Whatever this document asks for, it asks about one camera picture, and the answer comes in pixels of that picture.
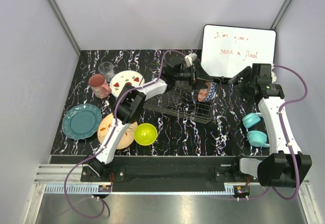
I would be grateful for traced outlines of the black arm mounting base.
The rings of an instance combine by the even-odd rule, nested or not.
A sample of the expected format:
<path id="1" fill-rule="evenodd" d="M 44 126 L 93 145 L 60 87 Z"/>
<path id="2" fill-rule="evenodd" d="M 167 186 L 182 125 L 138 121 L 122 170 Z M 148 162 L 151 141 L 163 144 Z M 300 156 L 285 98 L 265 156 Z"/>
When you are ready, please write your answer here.
<path id="1" fill-rule="evenodd" d="M 82 169 L 82 182 L 124 182 L 144 180 L 157 190 L 162 184 L 188 184 L 197 180 L 198 185 L 224 182 L 258 182 L 256 176 L 239 171 L 238 156 L 116 156 L 103 166 L 98 176 L 89 165 Z"/>

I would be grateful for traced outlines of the lime green bowl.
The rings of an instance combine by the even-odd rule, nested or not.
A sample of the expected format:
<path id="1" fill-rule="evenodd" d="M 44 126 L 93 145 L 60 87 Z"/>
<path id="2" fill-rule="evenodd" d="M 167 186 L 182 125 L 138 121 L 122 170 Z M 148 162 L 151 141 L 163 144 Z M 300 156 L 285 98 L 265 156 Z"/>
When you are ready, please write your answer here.
<path id="1" fill-rule="evenodd" d="M 149 146 L 157 139 L 158 132 L 154 125 L 143 123 L 139 125 L 134 134 L 135 141 L 142 146 Z"/>

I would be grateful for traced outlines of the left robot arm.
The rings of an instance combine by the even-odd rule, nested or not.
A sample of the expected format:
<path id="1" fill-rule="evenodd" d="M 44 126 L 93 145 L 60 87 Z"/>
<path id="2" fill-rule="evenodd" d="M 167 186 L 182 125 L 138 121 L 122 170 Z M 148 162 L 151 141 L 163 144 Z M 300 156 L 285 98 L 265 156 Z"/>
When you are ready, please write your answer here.
<path id="1" fill-rule="evenodd" d="M 180 63 L 167 63 L 160 70 L 158 77 L 143 85 L 126 84 L 114 104 L 112 124 L 97 152 L 88 159 L 92 176 L 98 181 L 105 181 L 110 174 L 106 166 L 113 158 L 115 150 L 126 130 L 140 118 L 146 100 L 168 92 L 177 81 L 187 81 L 193 90 L 207 88 L 206 82 L 214 82 L 200 64 L 184 67 Z"/>

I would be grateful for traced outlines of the black wire dish rack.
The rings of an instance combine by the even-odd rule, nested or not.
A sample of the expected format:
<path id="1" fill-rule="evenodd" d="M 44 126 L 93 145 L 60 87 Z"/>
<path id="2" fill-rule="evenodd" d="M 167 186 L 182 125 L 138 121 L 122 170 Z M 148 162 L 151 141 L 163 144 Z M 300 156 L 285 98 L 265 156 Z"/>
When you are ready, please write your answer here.
<path id="1" fill-rule="evenodd" d="M 198 91 L 192 90 L 187 82 L 177 81 L 167 93 L 148 99 L 144 109 L 207 124 L 213 119 L 219 92 L 219 83 L 213 82 L 209 95 L 200 102 Z"/>

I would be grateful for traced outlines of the red patterned blue zigzag bowl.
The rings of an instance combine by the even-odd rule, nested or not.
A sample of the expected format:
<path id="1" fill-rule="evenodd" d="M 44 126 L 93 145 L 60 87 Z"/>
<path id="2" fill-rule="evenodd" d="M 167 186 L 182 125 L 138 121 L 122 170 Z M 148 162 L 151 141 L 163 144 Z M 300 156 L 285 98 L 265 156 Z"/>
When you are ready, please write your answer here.
<path id="1" fill-rule="evenodd" d="M 198 94 L 198 101 L 202 103 L 209 102 L 216 97 L 216 84 L 206 82 L 207 88 L 201 89 Z"/>

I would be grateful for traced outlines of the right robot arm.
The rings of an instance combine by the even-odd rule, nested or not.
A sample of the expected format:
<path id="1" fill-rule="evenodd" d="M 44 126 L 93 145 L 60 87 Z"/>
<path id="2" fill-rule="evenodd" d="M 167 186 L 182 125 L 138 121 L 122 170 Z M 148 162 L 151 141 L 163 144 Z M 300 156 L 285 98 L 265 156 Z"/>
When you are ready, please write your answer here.
<path id="1" fill-rule="evenodd" d="M 260 185 L 299 188 L 312 166 L 309 155 L 302 154 L 291 131 L 285 107 L 284 92 L 272 79 L 272 65 L 254 63 L 247 66 L 229 84 L 238 84 L 241 98 L 248 105 L 256 104 L 257 113 L 242 119 L 248 129 L 247 139 L 254 147 L 268 147 L 270 154 L 264 160 L 240 157 L 231 168 L 231 177 L 243 181 L 248 175 L 258 179 Z"/>

